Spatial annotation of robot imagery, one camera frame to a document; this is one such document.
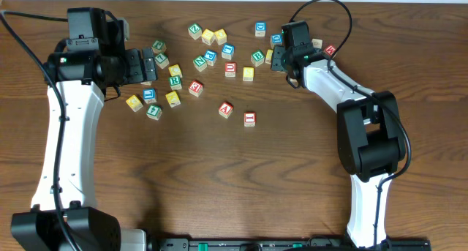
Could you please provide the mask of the red I block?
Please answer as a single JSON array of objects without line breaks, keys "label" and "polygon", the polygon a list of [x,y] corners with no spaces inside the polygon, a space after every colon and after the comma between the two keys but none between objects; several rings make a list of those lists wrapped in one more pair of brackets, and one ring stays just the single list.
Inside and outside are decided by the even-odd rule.
[{"label": "red I block", "polygon": [[254,127],[256,125],[256,113],[255,112],[245,112],[244,114],[244,126],[245,127]]}]

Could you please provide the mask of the red A block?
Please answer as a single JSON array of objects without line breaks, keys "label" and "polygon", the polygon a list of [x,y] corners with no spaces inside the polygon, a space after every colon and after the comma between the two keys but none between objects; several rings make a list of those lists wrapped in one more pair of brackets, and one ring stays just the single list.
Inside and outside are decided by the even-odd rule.
[{"label": "red A block", "polygon": [[223,102],[219,109],[218,109],[219,115],[228,119],[233,112],[233,106],[228,103],[228,102]]}]

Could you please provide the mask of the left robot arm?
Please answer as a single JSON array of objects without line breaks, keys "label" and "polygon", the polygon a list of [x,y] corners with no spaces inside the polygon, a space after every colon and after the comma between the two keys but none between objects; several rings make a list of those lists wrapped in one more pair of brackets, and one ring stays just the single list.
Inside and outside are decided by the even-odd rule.
[{"label": "left robot arm", "polygon": [[39,61],[48,86],[45,159],[27,212],[15,213],[11,233],[25,250],[157,250],[142,229],[123,229],[97,208],[94,151],[108,88],[155,81],[150,49],[126,49],[128,23],[100,8],[70,8],[69,35],[47,61]]}]

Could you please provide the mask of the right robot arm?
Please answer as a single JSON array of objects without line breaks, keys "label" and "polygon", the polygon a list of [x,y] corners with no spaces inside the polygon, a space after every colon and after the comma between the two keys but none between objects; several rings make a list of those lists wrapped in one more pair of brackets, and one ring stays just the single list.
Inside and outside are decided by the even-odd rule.
[{"label": "right robot arm", "polygon": [[337,115],[337,148],[352,185],[347,236],[356,248],[381,249],[387,238],[385,208],[398,163],[410,155],[396,98],[376,93],[343,73],[331,55],[313,46],[306,22],[282,26],[283,44],[273,49],[271,69],[286,74],[294,88],[304,87]]}]

